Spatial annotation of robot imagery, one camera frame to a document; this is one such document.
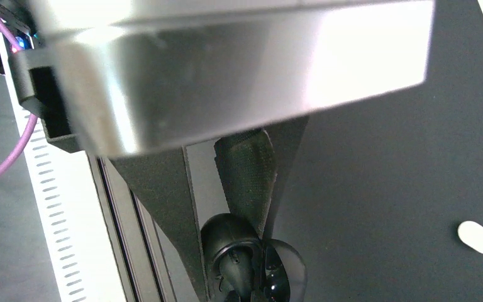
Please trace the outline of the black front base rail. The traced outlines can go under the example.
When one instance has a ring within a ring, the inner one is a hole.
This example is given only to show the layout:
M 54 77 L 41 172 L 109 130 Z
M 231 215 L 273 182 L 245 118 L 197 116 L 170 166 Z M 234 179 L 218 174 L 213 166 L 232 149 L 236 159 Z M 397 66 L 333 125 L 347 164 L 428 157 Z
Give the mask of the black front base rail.
M 88 161 L 126 300 L 175 301 L 166 263 L 170 252 L 160 239 L 166 235 L 109 159 L 89 155 Z M 175 248 L 174 254 L 179 257 Z M 196 295 L 191 281 L 189 287 Z

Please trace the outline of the black earbud charging case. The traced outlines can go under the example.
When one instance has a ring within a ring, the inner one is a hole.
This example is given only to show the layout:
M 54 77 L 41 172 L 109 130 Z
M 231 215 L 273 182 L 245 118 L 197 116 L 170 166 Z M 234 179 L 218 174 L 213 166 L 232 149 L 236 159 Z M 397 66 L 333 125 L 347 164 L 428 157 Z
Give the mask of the black earbud charging case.
M 201 238 L 208 301 L 304 301 L 308 272 L 292 245 L 230 213 L 210 218 Z

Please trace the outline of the white earbud charging case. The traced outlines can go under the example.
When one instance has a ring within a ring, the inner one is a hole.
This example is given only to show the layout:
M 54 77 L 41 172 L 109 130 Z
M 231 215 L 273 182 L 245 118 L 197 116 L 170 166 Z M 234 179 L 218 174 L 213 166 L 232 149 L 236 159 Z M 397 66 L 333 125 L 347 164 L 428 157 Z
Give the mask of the white earbud charging case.
M 459 239 L 476 252 L 483 254 L 483 226 L 475 221 L 464 221 L 457 228 Z

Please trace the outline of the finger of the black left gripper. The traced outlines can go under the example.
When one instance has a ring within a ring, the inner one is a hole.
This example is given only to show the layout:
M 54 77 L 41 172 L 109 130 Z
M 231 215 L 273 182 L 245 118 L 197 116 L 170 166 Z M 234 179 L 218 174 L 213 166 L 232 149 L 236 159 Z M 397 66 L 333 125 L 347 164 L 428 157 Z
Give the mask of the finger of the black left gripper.
M 215 163 L 230 213 L 246 219 L 262 238 L 276 181 L 276 157 L 263 129 L 214 144 Z
M 110 162 L 179 253 L 198 300 L 207 301 L 201 233 L 185 148 Z

